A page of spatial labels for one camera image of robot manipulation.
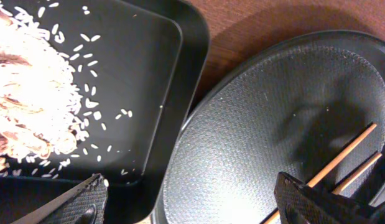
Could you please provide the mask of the food scraps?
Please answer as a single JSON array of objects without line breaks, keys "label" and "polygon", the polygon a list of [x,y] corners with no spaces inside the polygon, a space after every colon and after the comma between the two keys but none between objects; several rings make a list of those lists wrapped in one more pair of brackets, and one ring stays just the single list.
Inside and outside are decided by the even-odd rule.
[{"label": "food scraps", "polygon": [[119,105],[113,87],[75,83],[71,56],[49,43],[24,10],[16,15],[0,2],[0,178],[40,174],[93,161],[93,171],[130,182],[136,164],[120,127],[132,111]]}]

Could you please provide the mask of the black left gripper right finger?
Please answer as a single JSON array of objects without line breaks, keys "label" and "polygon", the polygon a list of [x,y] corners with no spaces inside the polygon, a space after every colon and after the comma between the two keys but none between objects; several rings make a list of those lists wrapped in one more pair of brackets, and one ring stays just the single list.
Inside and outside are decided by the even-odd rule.
[{"label": "black left gripper right finger", "polygon": [[385,223],[385,202],[373,207],[317,191],[286,172],[278,173],[274,195],[282,224]]}]

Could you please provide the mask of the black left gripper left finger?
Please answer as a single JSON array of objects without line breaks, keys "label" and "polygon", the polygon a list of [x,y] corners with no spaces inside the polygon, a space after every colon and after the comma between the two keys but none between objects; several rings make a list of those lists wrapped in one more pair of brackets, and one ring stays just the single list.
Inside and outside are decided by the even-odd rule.
[{"label": "black left gripper left finger", "polygon": [[108,180],[94,174],[12,224],[103,224]]}]

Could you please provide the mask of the wooden chopstick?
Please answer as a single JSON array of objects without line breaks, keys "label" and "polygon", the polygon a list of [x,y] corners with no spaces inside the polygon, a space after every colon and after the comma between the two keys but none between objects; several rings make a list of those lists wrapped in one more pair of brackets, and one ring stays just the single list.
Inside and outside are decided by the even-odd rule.
[{"label": "wooden chopstick", "polygon": [[335,195],[338,195],[339,193],[341,193],[381,157],[382,157],[382,154],[380,152],[376,152],[375,154],[373,154],[366,162],[361,164],[351,175],[349,175],[342,183],[340,183],[332,191],[332,193]]},{"label": "wooden chopstick", "polygon": [[323,138],[314,136],[301,144],[297,150],[296,158],[303,162],[301,177],[309,187],[314,187],[324,179],[337,165],[353,151],[376,128],[376,124],[369,125],[359,136],[350,140],[343,149],[334,149],[330,142],[339,133],[335,131],[331,136]]}]

